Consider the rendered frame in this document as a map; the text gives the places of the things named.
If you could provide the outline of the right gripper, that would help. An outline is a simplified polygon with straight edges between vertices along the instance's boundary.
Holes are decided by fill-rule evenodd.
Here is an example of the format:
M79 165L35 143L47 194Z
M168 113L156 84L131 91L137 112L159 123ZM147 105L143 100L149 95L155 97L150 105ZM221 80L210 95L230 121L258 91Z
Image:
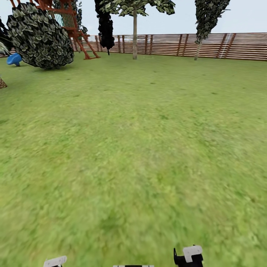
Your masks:
M192 255L192 262L187 263L183 256L177 256L174 249L174 261L178 267L203 267L202 261L203 257L201 254Z

